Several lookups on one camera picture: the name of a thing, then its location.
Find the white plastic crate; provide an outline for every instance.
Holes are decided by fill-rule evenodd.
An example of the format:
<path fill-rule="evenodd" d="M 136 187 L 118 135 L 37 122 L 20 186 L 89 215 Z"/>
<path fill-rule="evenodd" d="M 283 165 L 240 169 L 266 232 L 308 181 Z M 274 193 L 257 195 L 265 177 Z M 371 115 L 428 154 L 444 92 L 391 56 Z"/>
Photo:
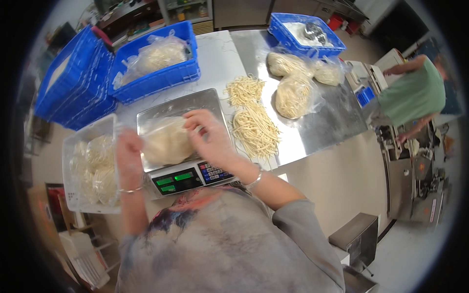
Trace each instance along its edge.
<path fill-rule="evenodd" d="M 75 145 L 79 141 L 89 142 L 90 140 L 101 136 L 101 135 L 112 135 L 115 147 L 116 133 L 114 126 L 117 123 L 116 114 L 110 114 L 106 117 L 95 121 L 82 129 L 78 130 L 71 136 L 67 137 L 63 141 L 62 145 L 62 174 L 63 174 L 63 185 L 65 188 L 65 195 L 67 200 L 67 207 L 71 211 L 78 211 L 83 213 L 94 213 L 94 214 L 119 214 L 121 212 L 120 206 L 107 206 L 100 202 L 91 204 L 85 196 L 80 194 L 79 190 L 76 190 L 75 185 L 72 182 L 73 176 L 70 170 L 70 160 L 73 157 L 73 151 Z M 117 186 L 119 187 L 119 175 L 117 170 L 115 172 Z"/>

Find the red bucket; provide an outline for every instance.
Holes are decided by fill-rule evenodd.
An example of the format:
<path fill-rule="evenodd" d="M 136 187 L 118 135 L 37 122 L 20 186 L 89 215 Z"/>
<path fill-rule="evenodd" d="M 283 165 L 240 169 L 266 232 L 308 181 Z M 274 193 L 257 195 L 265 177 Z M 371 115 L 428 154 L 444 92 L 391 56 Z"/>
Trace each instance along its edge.
<path fill-rule="evenodd" d="M 344 19 L 337 14 L 333 14 L 329 19 L 329 24 L 327 25 L 331 28 L 332 31 L 335 31 L 340 27 L 340 25 L 344 22 Z"/>

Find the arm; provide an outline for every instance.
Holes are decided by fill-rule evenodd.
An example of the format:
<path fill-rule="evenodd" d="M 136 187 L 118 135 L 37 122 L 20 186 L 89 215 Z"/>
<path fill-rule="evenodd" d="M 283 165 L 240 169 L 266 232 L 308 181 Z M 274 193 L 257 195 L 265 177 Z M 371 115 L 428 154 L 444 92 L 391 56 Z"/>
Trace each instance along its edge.
<path fill-rule="evenodd" d="M 427 116 L 424 116 L 420 118 L 416 124 L 412 126 L 411 129 L 404 133 L 399 133 L 397 136 L 397 143 L 402 144 L 406 139 L 409 137 L 415 135 L 417 132 L 419 132 L 425 125 L 427 125 L 428 122 L 430 122 L 436 115 L 438 115 L 440 112 L 428 114 Z"/>
<path fill-rule="evenodd" d="M 121 189 L 135 190 L 142 185 L 142 146 L 142 140 L 135 131 L 125 129 L 119 135 L 116 153 Z M 140 235 L 148 226 L 142 190 L 121 192 L 121 208 L 125 234 Z"/>
<path fill-rule="evenodd" d="M 397 75 L 397 74 L 403 74 L 409 71 L 419 70 L 424 65 L 426 58 L 427 58 L 427 55 L 423 55 L 423 54 L 418 55 L 417 57 L 415 57 L 409 62 L 406 62 L 404 64 L 398 64 L 398 65 L 391 67 L 390 69 L 386 69 L 385 71 L 383 71 L 383 75 L 384 76 L 391 75 L 391 74 Z"/>
<path fill-rule="evenodd" d="M 187 118 L 184 126 L 189 130 L 191 142 L 205 160 L 230 172 L 245 185 L 257 179 L 259 168 L 236 152 L 225 128 L 210 111 L 193 110 L 184 114 L 184 117 Z M 195 130 L 198 126 L 203 127 L 199 132 Z M 206 142 L 202 139 L 205 133 L 209 135 Z M 273 210 L 305 198 L 298 189 L 270 172 L 262 174 L 252 191 Z"/>
<path fill-rule="evenodd" d="M 295 201 L 276 211 L 272 222 L 301 248 L 311 262 L 335 283 L 340 292 L 345 292 L 342 265 L 324 236 L 313 210 L 314 204 L 310 200 Z"/>

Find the hand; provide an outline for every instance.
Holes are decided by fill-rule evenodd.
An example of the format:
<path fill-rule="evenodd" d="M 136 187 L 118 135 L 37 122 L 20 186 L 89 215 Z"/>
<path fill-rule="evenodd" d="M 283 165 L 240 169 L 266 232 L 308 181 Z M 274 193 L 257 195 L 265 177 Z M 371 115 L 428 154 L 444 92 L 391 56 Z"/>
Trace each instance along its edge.
<path fill-rule="evenodd" d="M 135 190 L 142 185 L 142 159 L 140 150 L 143 142 L 137 132 L 124 129 L 117 140 L 117 167 L 121 188 Z"/>
<path fill-rule="evenodd" d="M 392 71 L 391 71 L 392 68 L 389 68 L 389 69 L 386 69 L 385 71 L 383 71 L 383 75 L 384 76 L 388 76 L 388 75 L 391 75 L 393 74 Z"/>
<path fill-rule="evenodd" d="M 404 132 L 404 133 L 399 133 L 399 135 L 397 135 L 396 140 L 397 140 L 397 143 L 398 143 L 399 145 L 401 145 L 401 144 L 403 144 L 404 141 L 406 141 L 408 138 L 409 138 L 408 133 Z"/>
<path fill-rule="evenodd" d="M 197 152 L 211 165 L 226 169 L 240 157 L 231 144 L 226 128 L 207 109 L 198 109 L 183 115 L 187 118 L 184 127 L 189 131 L 189 138 Z M 202 136 L 208 133 L 207 142 Z"/>

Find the stainless steel table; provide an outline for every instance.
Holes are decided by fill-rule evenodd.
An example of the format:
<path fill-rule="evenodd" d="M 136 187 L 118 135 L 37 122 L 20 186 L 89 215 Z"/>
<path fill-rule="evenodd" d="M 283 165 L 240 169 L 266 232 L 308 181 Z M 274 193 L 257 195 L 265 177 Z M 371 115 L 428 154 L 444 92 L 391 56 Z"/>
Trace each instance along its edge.
<path fill-rule="evenodd" d="M 273 103 L 280 77 L 267 71 L 267 54 L 278 41 L 266 30 L 230 32 L 246 73 L 266 81 L 262 103 L 281 131 L 277 165 L 285 165 L 341 143 L 367 130 L 361 107 L 347 81 L 342 86 L 316 82 L 326 99 L 318 112 L 291 120 L 277 114 Z"/>

